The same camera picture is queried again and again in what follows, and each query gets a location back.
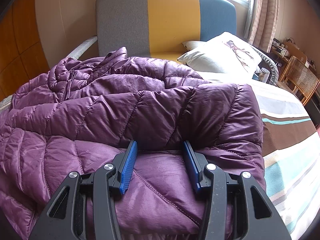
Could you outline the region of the purple quilted down jacket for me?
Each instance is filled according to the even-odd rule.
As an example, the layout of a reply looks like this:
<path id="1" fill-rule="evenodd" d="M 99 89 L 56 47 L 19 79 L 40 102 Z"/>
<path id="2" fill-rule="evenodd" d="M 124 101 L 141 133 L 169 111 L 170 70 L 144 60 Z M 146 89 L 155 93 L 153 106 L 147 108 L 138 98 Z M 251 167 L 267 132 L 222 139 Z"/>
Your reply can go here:
<path id="1" fill-rule="evenodd" d="M 213 84 L 174 61 L 128 57 L 125 48 L 86 61 L 62 59 L 21 86 L 1 111 L 1 209 L 22 239 L 71 171 L 112 161 L 131 140 L 139 153 L 116 201 L 123 239 L 194 239 L 204 203 L 182 144 L 265 187 L 263 122 L 252 88 Z"/>

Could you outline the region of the striped bed sheet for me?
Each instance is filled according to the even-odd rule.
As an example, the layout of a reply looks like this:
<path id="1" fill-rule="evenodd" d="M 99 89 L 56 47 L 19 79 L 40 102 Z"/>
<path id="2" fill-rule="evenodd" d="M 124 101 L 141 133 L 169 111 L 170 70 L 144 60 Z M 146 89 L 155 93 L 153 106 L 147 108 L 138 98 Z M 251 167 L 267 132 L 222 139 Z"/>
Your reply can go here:
<path id="1" fill-rule="evenodd" d="M 319 239 L 319 134 L 291 93 L 256 80 L 200 72 L 215 83 L 249 84 L 259 105 L 266 193 L 292 239 Z"/>

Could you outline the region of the white embroidered pillow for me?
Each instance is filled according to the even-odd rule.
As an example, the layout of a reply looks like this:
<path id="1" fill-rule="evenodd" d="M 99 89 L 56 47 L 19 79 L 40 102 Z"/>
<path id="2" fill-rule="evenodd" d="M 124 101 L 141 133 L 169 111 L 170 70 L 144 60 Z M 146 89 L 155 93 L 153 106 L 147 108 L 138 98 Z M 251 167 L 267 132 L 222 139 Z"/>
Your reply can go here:
<path id="1" fill-rule="evenodd" d="M 225 73 L 251 79 L 259 69 L 261 56 L 237 36 L 224 32 L 206 45 L 187 51 L 178 62 L 200 72 Z"/>

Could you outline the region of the cluttered wooden desk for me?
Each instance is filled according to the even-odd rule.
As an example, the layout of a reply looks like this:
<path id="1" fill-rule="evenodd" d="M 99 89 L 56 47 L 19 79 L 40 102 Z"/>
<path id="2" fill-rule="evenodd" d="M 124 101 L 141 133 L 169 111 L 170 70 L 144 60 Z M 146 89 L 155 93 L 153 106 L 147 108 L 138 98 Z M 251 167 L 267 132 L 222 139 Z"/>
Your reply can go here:
<path id="1" fill-rule="evenodd" d="M 316 68 L 314 64 L 311 64 L 308 61 L 307 56 L 300 49 L 298 49 L 292 40 L 280 42 L 274 38 L 270 50 L 270 56 L 279 64 L 280 74 L 282 74 L 284 68 L 293 56 L 302 61 L 313 72 L 313 74 L 316 74 Z"/>

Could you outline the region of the grey yellow blue headboard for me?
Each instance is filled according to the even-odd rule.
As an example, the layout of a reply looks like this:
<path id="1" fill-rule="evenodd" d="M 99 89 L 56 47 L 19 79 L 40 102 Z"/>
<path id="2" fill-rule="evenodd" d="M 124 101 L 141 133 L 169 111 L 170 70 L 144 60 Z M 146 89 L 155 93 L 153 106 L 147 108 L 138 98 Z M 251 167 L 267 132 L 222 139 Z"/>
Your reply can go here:
<path id="1" fill-rule="evenodd" d="M 185 41 L 236 34 L 236 9 L 227 0 L 97 0 L 99 55 L 126 47 L 128 56 L 175 61 Z"/>

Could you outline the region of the wooden wardrobe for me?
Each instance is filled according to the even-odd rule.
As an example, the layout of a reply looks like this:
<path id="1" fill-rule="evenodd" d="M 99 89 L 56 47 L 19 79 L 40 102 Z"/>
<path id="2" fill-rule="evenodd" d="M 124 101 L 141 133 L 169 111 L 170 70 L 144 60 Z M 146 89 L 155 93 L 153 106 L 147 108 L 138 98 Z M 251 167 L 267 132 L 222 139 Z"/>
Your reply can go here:
<path id="1" fill-rule="evenodd" d="M 14 0 L 1 19 L 1 99 L 48 70 L 35 0 Z"/>

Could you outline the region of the pink floral curtain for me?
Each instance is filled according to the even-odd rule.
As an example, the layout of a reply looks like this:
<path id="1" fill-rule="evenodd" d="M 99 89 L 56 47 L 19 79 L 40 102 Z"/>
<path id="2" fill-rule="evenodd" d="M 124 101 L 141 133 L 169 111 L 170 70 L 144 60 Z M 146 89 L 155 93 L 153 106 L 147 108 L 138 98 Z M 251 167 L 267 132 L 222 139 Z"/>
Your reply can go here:
<path id="1" fill-rule="evenodd" d="M 245 40 L 269 53 L 276 33 L 280 0 L 248 0 Z"/>

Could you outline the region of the grey bed side rail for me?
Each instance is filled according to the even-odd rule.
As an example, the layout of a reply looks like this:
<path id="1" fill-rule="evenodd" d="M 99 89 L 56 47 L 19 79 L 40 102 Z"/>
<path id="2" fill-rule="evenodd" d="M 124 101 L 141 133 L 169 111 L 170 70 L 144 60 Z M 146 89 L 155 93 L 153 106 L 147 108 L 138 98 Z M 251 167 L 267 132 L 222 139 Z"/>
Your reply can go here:
<path id="1" fill-rule="evenodd" d="M 67 58 L 73 58 L 75 60 L 78 60 L 95 42 L 97 42 L 98 37 L 92 36 L 89 39 L 82 42 L 80 45 L 78 45 L 73 51 L 71 51 Z"/>

